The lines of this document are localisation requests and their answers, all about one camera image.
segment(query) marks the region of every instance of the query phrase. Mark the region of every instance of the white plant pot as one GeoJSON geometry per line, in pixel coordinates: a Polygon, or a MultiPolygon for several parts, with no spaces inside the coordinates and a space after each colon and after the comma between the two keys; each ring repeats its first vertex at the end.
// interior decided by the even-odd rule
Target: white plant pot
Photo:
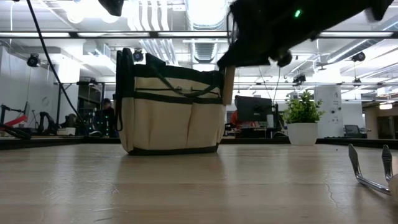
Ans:
{"type": "Polygon", "coordinates": [[[318,123],[287,124],[289,140],[295,146],[313,146],[318,138],[318,123]]]}

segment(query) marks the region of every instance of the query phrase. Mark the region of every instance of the potted plant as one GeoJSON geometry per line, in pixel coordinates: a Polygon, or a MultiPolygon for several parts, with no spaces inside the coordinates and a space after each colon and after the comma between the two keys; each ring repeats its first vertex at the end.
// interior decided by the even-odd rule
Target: potted plant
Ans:
{"type": "Polygon", "coordinates": [[[300,100],[287,100],[284,111],[290,143],[298,146],[313,146],[318,138],[317,121],[325,113],[319,111],[322,100],[314,102],[307,90],[300,100]]]}

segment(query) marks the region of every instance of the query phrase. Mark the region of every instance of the green led light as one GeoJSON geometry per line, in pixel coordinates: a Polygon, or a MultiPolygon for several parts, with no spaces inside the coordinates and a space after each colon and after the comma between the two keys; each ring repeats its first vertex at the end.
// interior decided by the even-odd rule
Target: green led light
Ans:
{"type": "Polygon", "coordinates": [[[298,10],[294,13],[294,17],[295,17],[295,18],[298,18],[299,16],[301,16],[301,14],[302,14],[301,9],[298,9],[298,10]]]}

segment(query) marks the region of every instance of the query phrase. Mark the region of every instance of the wooden table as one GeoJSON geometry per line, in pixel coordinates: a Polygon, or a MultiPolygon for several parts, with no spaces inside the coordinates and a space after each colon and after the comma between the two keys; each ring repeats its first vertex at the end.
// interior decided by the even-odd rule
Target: wooden table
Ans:
{"type": "MultiPolygon", "coordinates": [[[[380,149],[357,148],[385,184],[380,149]]],[[[397,173],[397,153],[394,169],[397,173]]],[[[221,145],[131,157],[119,144],[0,151],[1,223],[398,223],[343,146],[221,145]]]]}

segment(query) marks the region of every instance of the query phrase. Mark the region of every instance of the canvas tool bag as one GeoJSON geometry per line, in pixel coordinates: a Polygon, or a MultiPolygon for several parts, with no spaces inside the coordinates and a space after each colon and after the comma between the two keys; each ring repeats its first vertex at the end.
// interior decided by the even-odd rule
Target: canvas tool bag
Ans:
{"type": "Polygon", "coordinates": [[[115,114],[132,155],[216,152],[224,132],[221,72],[167,66],[151,54],[134,65],[118,51],[115,114]]]}

